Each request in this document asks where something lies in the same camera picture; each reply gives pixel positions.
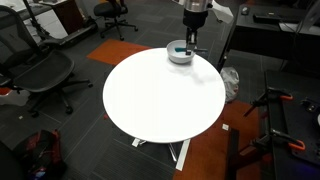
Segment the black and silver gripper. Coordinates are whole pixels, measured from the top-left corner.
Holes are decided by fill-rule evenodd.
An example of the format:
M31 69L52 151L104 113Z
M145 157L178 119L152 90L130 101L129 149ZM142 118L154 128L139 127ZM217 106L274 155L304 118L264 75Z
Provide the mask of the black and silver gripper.
M208 10L213 7L212 0L185 0L183 3L183 24L186 31L186 55L191 55L190 42L197 44L197 30L204 26Z

